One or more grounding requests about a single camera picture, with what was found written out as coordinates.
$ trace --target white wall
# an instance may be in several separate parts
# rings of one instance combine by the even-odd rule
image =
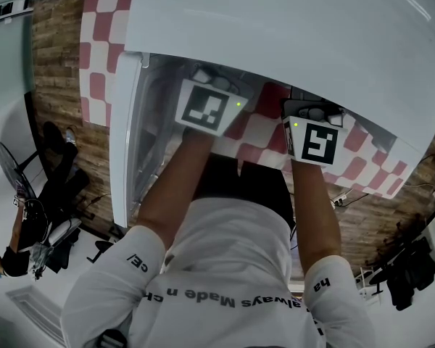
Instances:
[[[30,15],[0,22],[0,109],[33,87],[31,30]]]
[[[424,232],[435,249],[435,219]],[[425,290],[415,289],[413,305],[398,312],[386,284],[381,294],[381,304],[370,308],[370,316],[380,348],[426,348],[435,343],[435,281]]]
[[[18,162],[23,161],[30,153],[35,151],[23,99],[11,102],[0,109],[0,140],[5,141]],[[26,175],[31,181],[40,171],[41,164],[36,159],[26,169]],[[42,173],[33,182],[33,186],[39,191],[39,187],[41,188],[44,183],[45,174]],[[13,188],[8,183],[0,167],[0,254],[3,254],[9,243],[13,222],[15,221],[16,209],[12,205],[14,194]],[[86,257],[93,257],[97,253],[94,244],[96,240],[97,237],[82,231],[79,241],[71,251],[68,270],[61,270],[58,274],[46,270],[43,278],[34,285],[56,305],[62,307],[78,276],[91,266]],[[30,284],[31,280],[27,276],[0,279],[0,318],[14,324],[11,337],[15,344],[12,343],[11,346],[24,348],[58,347],[32,325],[5,295],[8,291],[20,289]]]

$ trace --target shirt sleeve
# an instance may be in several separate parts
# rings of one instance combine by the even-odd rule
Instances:
[[[349,263],[336,255],[316,262],[305,278],[304,301],[322,323],[328,347],[373,348],[375,332]]]
[[[75,283],[62,311],[68,348],[95,347],[107,329],[126,326],[160,273],[165,246],[152,230],[136,226],[108,249]]]
[[[7,247],[1,259],[1,265],[8,276],[23,276],[28,272],[29,252],[16,254],[10,247]]]

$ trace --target black chair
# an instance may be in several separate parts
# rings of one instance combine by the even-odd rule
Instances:
[[[369,285],[377,285],[377,290],[372,295],[378,295],[384,292],[384,290],[380,290],[380,284],[385,282],[390,276],[390,270],[392,267],[389,267],[386,263],[384,263],[381,268],[382,270],[375,274],[369,281]]]
[[[413,303],[414,289],[410,285],[406,270],[396,265],[392,266],[389,278],[386,281],[391,294],[391,302],[402,311],[410,307]]]
[[[407,258],[410,285],[419,291],[431,285],[435,279],[435,261],[430,252],[430,246],[424,237],[413,243]]]
[[[95,258],[91,259],[89,257],[87,257],[87,260],[90,263],[95,263],[100,256],[106,252],[110,247],[112,247],[114,244],[112,242],[108,242],[108,241],[95,241],[95,246],[96,248],[99,250],[98,253],[96,253]]]
[[[66,270],[70,261],[70,252],[74,244],[78,241],[80,229],[75,229],[59,246],[55,247],[51,256],[46,261],[46,266],[58,273],[61,269]]]

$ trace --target person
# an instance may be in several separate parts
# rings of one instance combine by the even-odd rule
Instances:
[[[212,145],[185,135],[137,225],[77,280],[67,347],[374,347],[320,167],[292,162],[302,302],[281,172],[245,162],[239,175]]]
[[[38,199],[29,200],[36,206],[36,212],[39,214],[23,220],[26,200],[21,196],[18,201],[12,237],[3,257],[0,257],[0,277],[20,277],[28,273],[29,249],[44,239],[50,223],[51,229],[55,229],[66,219],[62,210],[67,209],[71,201],[88,185],[88,176],[81,169],[66,182],[77,154],[75,134],[68,128],[62,161],[45,183]]]

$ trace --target chair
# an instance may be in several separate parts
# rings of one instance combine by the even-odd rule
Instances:
[[[58,247],[54,249],[45,263],[48,268],[55,273],[58,273],[61,269],[67,269],[69,266],[70,252],[79,239],[79,233],[80,229],[76,228],[59,243]]]
[[[424,237],[413,243],[407,259],[410,284],[419,291],[424,290],[434,282],[435,262],[431,258],[430,252],[430,246]]]
[[[396,265],[391,268],[386,284],[390,290],[391,302],[397,310],[402,311],[413,303],[414,289],[407,280],[404,268]]]
[[[72,217],[58,225],[48,235],[47,241],[51,247],[57,247],[64,239],[66,239],[73,231],[75,231],[82,222],[79,218]]]
[[[100,256],[106,252],[110,247],[112,247],[114,244],[112,242],[108,242],[108,241],[95,241],[95,246],[96,248],[99,250],[98,253],[96,253],[95,258],[91,259],[89,257],[87,257],[87,260],[90,263],[95,263]]]

